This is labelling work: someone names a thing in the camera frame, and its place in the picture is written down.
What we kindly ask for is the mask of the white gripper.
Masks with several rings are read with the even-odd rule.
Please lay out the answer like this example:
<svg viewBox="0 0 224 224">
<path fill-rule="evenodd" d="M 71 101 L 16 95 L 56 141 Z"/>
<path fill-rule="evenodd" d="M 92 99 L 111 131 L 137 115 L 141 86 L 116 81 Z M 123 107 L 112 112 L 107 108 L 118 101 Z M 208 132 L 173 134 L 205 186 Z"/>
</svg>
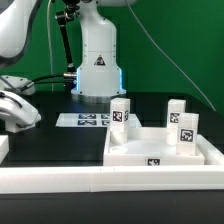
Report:
<svg viewBox="0 0 224 224">
<path fill-rule="evenodd" d="M 33 128 L 41 120 L 38 110 L 19 95 L 0 90 L 0 119 L 8 132 Z"/>
</svg>

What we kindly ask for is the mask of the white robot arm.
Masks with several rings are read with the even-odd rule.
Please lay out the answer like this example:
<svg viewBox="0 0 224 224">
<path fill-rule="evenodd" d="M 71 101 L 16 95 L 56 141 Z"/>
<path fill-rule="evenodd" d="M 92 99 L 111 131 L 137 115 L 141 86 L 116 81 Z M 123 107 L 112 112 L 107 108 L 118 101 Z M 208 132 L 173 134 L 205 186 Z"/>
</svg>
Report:
<svg viewBox="0 0 224 224">
<path fill-rule="evenodd" d="M 0 69 L 23 56 L 33 18 L 43 0 L 0 0 Z M 66 76 L 75 83 L 72 95 L 88 102 L 107 102 L 123 96 L 122 71 L 116 63 L 115 25 L 97 8 L 129 6 L 137 0 L 62 0 L 65 9 L 56 14 L 67 60 Z M 82 63 L 75 67 L 66 24 L 78 18 L 82 31 Z M 34 85 L 17 77 L 0 76 L 0 119 L 8 132 L 16 133 L 41 120 L 37 109 L 21 95 Z"/>
</svg>

